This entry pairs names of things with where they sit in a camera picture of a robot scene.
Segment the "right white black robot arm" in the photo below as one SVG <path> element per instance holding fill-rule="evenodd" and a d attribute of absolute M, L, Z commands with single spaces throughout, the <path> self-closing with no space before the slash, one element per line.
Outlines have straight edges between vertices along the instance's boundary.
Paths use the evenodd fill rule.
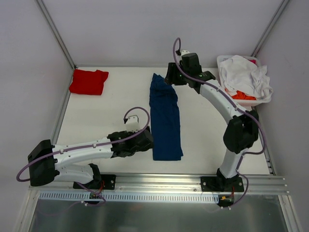
<path fill-rule="evenodd" d="M 231 191 L 239 183 L 238 169 L 245 152 L 258 139 L 258 114 L 237 104 L 209 71 L 203 71 L 196 53 L 186 50 L 174 52 L 165 78 L 168 85 L 188 85 L 207 99 L 227 123 L 223 135 L 226 153 L 215 177 L 205 177 L 202 187 L 212 191 Z"/>

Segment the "blue mickey t shirt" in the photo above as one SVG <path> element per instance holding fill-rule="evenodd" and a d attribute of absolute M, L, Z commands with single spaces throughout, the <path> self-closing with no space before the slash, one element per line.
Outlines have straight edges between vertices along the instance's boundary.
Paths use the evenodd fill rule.
<path fill-rule="evenodd" d="M 180 111 L 178 96 L 164 78 L 153 74 L 150 84 L 151 134 L 154 139 L 153 160 L 180 161 L 181 148 Z"/>

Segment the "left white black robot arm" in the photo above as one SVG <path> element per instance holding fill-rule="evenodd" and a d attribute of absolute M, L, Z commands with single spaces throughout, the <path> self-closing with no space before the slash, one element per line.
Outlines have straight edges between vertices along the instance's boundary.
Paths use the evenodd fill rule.
<path fill-rule="evenodd" d="M 99 167 L 80 162 L 95 159 L 126 158 L 137 152 L 145 152 L 154 147 L 150 127 L 143 132 L 118 131 L 90 144 L 74 146 L 52 145 L 50 140 L 42 140 L 28 155 L 29 179 L 32 187 L 40 187 L 57 182 L 73 182 L 78 188 L 81 183 L 88 189 L 99 188 L 102 181 Z"/>

